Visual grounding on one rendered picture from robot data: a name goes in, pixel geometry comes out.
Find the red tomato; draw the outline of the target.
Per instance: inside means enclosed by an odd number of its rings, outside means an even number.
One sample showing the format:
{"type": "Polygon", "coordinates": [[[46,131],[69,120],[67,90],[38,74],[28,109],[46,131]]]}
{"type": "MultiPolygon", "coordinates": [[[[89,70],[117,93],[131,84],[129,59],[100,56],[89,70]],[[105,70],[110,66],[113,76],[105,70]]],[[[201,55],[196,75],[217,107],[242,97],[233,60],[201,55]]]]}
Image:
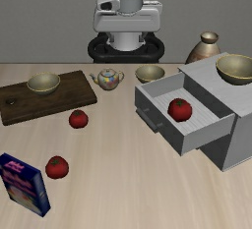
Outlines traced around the red tomato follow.
{"type": "Polygon", "coordinates": [[[85,128],[88,123],[88,115],[80,109],[74,110],[69,117],[69,124],[74,129],[85,128]]]}
{"type": "Polygon", "coordinates": [[[53,156],[45,166],[45,173],[51,179],[64,178],[69,173],[69,164],[61,156],[53,156]]]}
{"type": "Polygon", "coordinates": [[[167,114],[176,122],[184,122],[192,116],[191,104],[183,98],[174,98],[168,105],[167,114]]]}

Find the floral white teapot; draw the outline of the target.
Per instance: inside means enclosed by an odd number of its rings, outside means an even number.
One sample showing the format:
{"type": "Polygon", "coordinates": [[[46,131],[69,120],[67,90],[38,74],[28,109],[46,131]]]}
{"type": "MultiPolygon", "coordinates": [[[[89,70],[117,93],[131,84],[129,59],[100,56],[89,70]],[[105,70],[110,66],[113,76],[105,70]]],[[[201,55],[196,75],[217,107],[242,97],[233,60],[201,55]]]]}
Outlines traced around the floral white teapot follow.
{"type": "Polygon", "coordinates": [[[111,68],[102,69],[97,76],[90,74],[94,83],[103,90],[114,90],[124,80],[124,73],[116,72],[111,68]]]}

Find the brown beige vase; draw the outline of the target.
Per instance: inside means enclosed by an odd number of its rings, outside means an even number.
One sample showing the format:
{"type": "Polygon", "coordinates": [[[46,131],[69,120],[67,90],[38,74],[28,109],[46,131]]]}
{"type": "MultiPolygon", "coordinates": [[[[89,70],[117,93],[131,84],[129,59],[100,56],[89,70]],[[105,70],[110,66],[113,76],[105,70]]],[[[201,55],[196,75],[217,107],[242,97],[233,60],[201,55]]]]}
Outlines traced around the brown beige vase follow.
{"type": "Polygon", "coordinates": [[[190,52],[186,64],[206,59],[221,53],[217,45],[219,35],[213,31],[204,31],[200,35],[200,42],[190,52]]]}

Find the grey cabinet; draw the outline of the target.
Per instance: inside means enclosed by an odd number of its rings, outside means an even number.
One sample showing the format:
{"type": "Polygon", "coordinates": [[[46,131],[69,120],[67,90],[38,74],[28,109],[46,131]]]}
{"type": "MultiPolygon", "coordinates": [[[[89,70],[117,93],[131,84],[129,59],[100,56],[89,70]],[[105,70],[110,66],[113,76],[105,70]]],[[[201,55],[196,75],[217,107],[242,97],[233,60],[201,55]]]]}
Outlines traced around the grey cabinet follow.
{"type": "Polygon", "coordinates": [[[234,86],[224,81],[216,69],[217,60],[226,53],[180,68],[234,114],[231,132],[201,147],[221,171],[252,158],[252,83],[234,86]]]}

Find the beige bowl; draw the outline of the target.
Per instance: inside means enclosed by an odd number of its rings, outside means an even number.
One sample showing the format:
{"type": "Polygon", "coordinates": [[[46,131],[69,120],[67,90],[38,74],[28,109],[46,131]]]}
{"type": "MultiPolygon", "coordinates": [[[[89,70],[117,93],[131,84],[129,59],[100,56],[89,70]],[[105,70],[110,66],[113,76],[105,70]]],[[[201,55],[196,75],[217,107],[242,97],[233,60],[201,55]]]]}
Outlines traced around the beige bowl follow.
{"type": "Polygon", "coordinates": [[[60,85],[60,77],[54,73],[43,72],[33,75],[27,82],[27,87],[38,95],[49,95],[60,85]]]}
{"type": "Polygon", "coordinates": [[[234,86],[252,83],[252,58],[239,54],[226,54],[216,62],[219,76],[234,86]]]}
{"type": "Polygon", "coordinates": [[[162,67],[155,64],[146,64],[140,66],[135,71],[136,78],[141,83],[148,83],[161,79],[165,75],[165,71],[162,67]]]}

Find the dark brown wooden board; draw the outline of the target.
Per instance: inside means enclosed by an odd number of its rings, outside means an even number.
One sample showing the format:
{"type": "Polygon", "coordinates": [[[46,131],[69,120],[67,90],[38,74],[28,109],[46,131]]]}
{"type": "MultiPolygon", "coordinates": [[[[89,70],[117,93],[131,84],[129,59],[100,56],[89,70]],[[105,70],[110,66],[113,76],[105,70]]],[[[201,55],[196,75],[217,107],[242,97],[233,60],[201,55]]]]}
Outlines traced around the dark brown wooden board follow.
{"type": "Polygon", "coordinates": [[[60,85],[49,95],[37,95],[26,83],[0,87],[0,115],[4,126],[97,103],[82,71],[60,75],[60,85]]]}

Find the blue carton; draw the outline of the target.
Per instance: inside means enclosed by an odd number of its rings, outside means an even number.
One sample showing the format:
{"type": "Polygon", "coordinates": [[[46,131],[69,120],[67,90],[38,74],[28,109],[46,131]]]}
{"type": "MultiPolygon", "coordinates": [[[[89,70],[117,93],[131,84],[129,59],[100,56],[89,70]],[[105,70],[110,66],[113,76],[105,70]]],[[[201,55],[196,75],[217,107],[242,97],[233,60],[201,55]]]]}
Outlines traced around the blue carton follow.
{"type": "Polygon", "coordinates": [[[0,155],[0,177],[11,200],[43,217],[50,209],[41,172],[7,154],[0,155]]]}

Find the grey open drawer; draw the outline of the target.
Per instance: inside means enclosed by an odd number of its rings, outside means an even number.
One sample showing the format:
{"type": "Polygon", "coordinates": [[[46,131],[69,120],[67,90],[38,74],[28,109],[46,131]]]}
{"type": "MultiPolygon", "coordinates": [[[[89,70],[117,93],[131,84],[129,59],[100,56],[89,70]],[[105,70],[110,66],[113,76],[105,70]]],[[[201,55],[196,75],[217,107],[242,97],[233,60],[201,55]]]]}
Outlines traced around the grey open drawer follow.
{"type": "Polygon", "coordinates": [[[235,114],[183,73],[135,87],[136,112],[180,154],[220,139],[231,132],[235,114]],[[167,114],[169,103],[182,98],[192,116],[176,122],[167,114]]]}

